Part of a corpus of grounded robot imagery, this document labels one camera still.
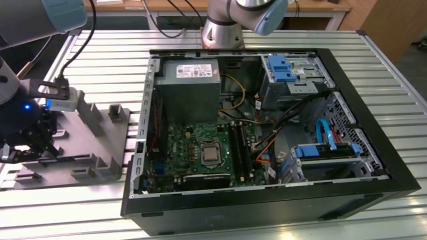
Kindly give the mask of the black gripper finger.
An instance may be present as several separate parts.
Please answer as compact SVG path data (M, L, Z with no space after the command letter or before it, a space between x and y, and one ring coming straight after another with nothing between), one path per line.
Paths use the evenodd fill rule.
M53 135L57 133L57 118L50 113L42 113L36 124L36 146L48 152L53 157L58 155L58 150L53 145Z
M37 160L44 153L38 147L30 147L28 150L13 149L8 144L0 144L0 162L2 164L17 164Z

